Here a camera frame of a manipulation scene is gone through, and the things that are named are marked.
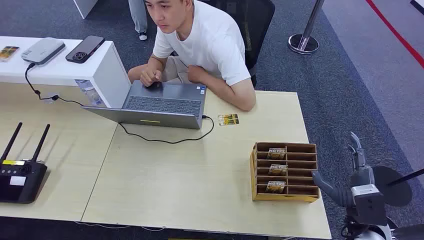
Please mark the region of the person's left hand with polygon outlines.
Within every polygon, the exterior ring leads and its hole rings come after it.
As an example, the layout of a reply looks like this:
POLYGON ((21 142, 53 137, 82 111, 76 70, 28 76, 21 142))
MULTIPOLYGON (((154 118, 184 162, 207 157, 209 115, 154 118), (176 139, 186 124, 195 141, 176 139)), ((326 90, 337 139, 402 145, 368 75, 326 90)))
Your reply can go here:
POLYGON ((208 73, 199 66, 196 65, 189 65, 187 69, 188 73, 188 80, 191 83, 195 84, 203 84, 204 78, 208 75, 208 73))

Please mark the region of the person's right hand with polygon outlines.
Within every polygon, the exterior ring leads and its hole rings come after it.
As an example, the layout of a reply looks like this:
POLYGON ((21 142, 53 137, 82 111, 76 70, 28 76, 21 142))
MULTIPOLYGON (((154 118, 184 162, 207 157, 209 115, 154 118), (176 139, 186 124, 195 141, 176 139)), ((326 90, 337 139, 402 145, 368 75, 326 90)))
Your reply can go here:
POLYGON ((160 82, 161 77, 162 72, 160 70, 147 67, 141 71, 140 82, 145 87, 151 87, 155 83, 160 82))

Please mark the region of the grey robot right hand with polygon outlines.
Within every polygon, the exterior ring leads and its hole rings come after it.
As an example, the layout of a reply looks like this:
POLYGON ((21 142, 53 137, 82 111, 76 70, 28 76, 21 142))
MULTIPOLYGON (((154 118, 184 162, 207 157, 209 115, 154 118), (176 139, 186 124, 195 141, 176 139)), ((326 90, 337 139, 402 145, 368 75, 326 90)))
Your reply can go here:
MULTIPOLYGON (((353 173, 350 178, 351 185, 353 187, 373 185, 375 183, 374 172, 372 167, 366 164, 365 151, 362 148, 359 137, 351 131, 350 140, 352 144, 349 147, 353 155, 353 173)), ((332 187, 323 180, 318 170, 313 170, 311 173, 315 185, 324 191, 337 205, 344 208, 355 206, 351 189, 332 187)))

